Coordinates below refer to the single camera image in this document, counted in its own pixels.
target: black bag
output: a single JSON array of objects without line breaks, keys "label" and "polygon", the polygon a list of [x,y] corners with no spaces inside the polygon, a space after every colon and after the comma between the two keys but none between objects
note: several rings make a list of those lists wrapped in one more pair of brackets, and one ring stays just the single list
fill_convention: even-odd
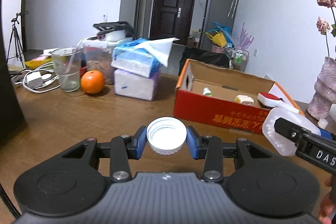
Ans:
[{"label": "black bag", "polygon": [[226,56],[226,54],[218,54],[214,52],[203,51],[198,48],[186,47],[180,61],[179,75],[181,74],[184,63],[188,58],[219,67],[229,68],[229,58]]}]

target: gray refrigerator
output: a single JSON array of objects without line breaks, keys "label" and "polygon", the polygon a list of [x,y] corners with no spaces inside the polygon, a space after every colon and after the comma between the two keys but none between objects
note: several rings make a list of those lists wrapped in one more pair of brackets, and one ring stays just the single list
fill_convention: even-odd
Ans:
[{"label": "gray refrigerator", "polygon": [[230,14],[229,17],[227,16],[230,11],[232,1],[233,0],[207,0],[200,37],[200,48],[202,50],[211,50],[212,43],[204,33],[215,27],[212,24],[213,22],[218,22],[222,25],[230,27],[232,30],[236,15],[234,14],[233,18],[231,18],[232,14]]}]

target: black tripod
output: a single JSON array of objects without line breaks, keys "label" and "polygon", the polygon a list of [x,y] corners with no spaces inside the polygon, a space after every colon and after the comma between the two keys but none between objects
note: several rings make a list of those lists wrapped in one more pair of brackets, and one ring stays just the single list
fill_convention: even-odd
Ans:
[{"label": "black tripod", "polygon": [[[10,35],[10,40],[9,40],[9,47],[8,47],[8,53],[7,53],[7,59],[6,59],[6,62],[8,64],[8,60],[9,59],[12,59],[12,58],[16,58],[16,60],[19,60],[21,61],[21,64],[22,64],[22,67],[24,68],[25,65],[23,64],[23,60],[22,60],[22,56],[23,56],[23,48],[22,48],[22,45],[21,45],[21,41],[20,41],[20,38],[19,38],[19,34],[17,32],[17,28],[16,28],[16,22],[18,24],[19,21],[17,20],[18,16],[20,16],[21,13],[17,13],[16,14],[16,18],[13,18],[11,22],[13,22],[13,25],[12,25],[12,33]],[[14,44],[15,44],[15,56],[14,57],[9,57],[9,53],[11,51],[11,44],[12,44],[12,39],[14,37]]]}]

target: marbled vase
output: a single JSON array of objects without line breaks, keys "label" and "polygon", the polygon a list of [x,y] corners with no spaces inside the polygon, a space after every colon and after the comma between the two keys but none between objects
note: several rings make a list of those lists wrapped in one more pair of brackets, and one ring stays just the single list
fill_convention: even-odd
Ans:
[{"label": "marbled vase", "polygon": [[336,104],[336,61],[326,57],[314,86],[316,92],[307,112],[315,119],[325,118],[332,104]]}]

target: door handle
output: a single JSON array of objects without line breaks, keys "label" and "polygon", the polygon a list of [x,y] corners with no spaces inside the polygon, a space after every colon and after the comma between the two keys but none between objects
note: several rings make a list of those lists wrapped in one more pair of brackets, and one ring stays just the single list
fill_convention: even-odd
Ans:
[{"label": "door handle", "polygon": [[180,17],[181,17],[181,11],[182,11],[182,8],[179,7],[179,9],[178,9],[178,13],[177,13],[177,18],[180,18]]}]

